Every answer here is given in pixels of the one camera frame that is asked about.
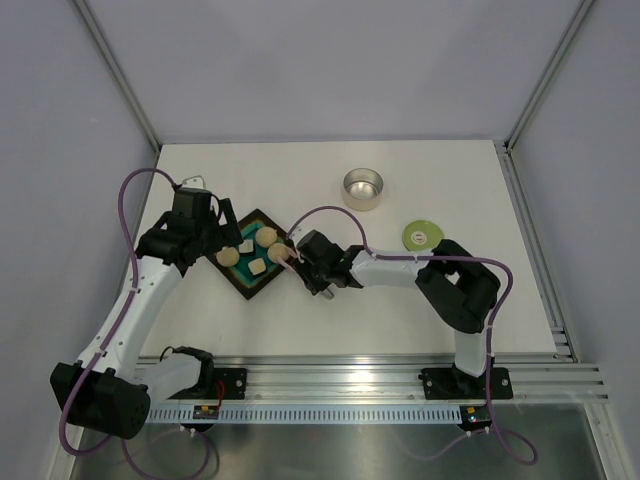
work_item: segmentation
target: gray floor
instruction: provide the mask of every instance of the gray floor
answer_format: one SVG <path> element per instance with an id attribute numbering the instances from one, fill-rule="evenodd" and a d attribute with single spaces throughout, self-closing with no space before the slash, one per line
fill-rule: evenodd
<path id="1" fill-rule="evenodd" d="M 432 462 L 418 461 L 407 452 L 429 455 L 460 435 L 448 425 L 221 425 L 207 434 L 214 454 L 199 478 L 220 480 L 320 479 L 605 479 L 580 407 L 504 406 L 501 424 L 528 436 L 537 445 L 540 462 L 518 465 L 493 436 L 464 440 Z M 147 426 L 129 441 L 129 451 L 146 472 L 161 478 L 181 478 L 198 469 L 204 447 L 188 434 L 153 442 L 167 425 Z M 87 447 L 101 438 L 85 436 Z M 76 461 L 72 479 L 140 478 L 124 461 L 120 441 L 113 439 L 100 452 Z M 525 447 L 514 448 L 527 455 Z"/>

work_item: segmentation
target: gray wall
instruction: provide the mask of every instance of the gray wall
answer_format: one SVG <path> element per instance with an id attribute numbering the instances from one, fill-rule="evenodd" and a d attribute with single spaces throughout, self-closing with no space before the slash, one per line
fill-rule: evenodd
<path id="1" fill-rule="evenodd" d="M 504 138 L 578 0 L 91 0 L 165 143 Z"/>
<path id="2" fill-rule="evenodd" d="M 640 3 L 596 4 L 515 158 L 640 471 Z"/>
<path id="3" fill-rule="evenodd" d="M 153 156 L 65 0 L 3 2 L 0 62 L 0 478 L 33 480 L 57 442 L 51 370 L 86 345 L 123 272 L 119 184 Z"/>

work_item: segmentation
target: silver bowl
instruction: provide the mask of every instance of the silver bowl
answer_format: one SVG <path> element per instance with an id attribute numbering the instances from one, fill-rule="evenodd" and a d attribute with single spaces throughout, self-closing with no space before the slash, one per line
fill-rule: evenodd
<path id="1" fill-rule="evenodd" d="M 380 203 L 384 182 L 375 170 L 356 168 L 342 181 L 342 199 L 349 208 L 359 212 L 372 210 Z"/>

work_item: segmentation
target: perforated metal strip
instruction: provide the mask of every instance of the perforated metal strip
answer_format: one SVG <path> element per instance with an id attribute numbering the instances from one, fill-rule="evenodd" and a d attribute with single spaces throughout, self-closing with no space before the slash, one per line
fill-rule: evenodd
<path id="1" fill-rule="evenodd" d="M 225 405 L 217 420 L 194 418 L 195 406 L 162 404 L 147 423 L 459 424 L 449 405 Z"/>

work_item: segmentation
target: white table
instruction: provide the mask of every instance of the white table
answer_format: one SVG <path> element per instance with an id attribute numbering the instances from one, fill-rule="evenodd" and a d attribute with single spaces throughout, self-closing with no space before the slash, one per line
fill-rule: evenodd
<path id="1" fill-rule="evenodd" d="M 202 175 L 208 189 L 231 198 L 238 220 L 260 208 L 285 230 L 313 207 L 342 205 L 341 180 L 361 166 L 375 169 L 385 182 L 380 206 L 357 213 L 373 247 L 404 250 L 404 226 L 427 219 L 472 254 L 506 262 L 515 287 L 496 322 L 494 350 L 555 352 L 489 141 L 165 145 L 158 163 L 176 181 Z M 140 232 L 170 209 L 172 195 L 156 175 Z M 343 248 L 360 243 L 358 230 L 340 213 L 321 212 L 305 222 Z M 454 352 L 452 330 L 418 290 L 334 292 L 331 301 L 313 297 L 296 276 L 283 272 L 247 301 L 202 258 L 167 299 L 142 354 L 158 355 L 167 345 L 233 356 Z"/>

